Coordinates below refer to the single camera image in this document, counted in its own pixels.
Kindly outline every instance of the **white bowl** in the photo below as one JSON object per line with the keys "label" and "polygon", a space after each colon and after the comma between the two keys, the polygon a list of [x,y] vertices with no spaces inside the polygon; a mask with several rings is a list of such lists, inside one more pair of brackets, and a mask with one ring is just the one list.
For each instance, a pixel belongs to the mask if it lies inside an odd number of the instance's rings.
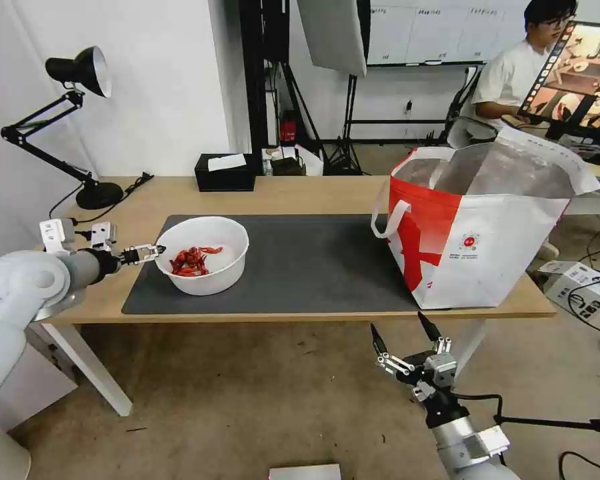
{"label": "white bowl", "polygon": [[[224,217],[198,217],[174,225],[158,238],[157,245],[167,250],[155,260],[160,271],[173,284],[190,295],[212,295],[228,289],[242,276],[249,248],[249,236],[238,222]],[[208,275],[181,277],[171,273],[169,260],[191,247],[222,247],[220,253],[208,254]]]}

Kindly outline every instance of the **monitor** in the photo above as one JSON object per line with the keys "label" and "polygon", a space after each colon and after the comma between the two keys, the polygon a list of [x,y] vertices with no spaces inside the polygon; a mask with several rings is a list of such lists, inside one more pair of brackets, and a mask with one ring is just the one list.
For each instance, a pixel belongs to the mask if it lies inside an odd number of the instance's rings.
{"label": "monitor", "polygon": [[600,23],[567,25],[519,114],[550,122],[549,138],[569,134],[600,145]]}

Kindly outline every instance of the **lamp shade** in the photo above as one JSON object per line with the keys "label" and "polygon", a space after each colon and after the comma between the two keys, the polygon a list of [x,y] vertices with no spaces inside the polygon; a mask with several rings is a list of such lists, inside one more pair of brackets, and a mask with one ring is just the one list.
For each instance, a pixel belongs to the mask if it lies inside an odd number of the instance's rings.
{"label": "lamp shade", "polygon": [[111,96],[111,78],[102,50],[89,47],[78,53],[74,60],[50,58],[45,62],[49,76],[58,82],[80,83],[101,97]]}

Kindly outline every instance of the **black box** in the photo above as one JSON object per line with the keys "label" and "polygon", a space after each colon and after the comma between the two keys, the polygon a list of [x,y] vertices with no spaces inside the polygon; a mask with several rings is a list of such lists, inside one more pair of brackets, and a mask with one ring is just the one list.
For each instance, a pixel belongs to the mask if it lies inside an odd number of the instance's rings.
{"label": "black box", "polygon": [[246,153],[247,165],[226,170],[209,171],[209,159],[227,157],[234,153],[203,153],[195,166],[195,179],[200,191],[253,191],[255,175],[249,168],[250,154]]}

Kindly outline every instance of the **person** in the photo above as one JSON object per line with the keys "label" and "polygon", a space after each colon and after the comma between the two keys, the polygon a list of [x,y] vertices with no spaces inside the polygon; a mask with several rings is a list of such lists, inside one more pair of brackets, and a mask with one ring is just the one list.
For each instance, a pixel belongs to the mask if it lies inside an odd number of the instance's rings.
{"label": "person", "polygon": [[[531,0],[525,10],[526,38],[489,62],[478,80],[473,118],[502,129],[503,115],[516,116],[566,24],[575,16],[577,0]],[[472,139],[492,139],[493,130],[467,125]]]}

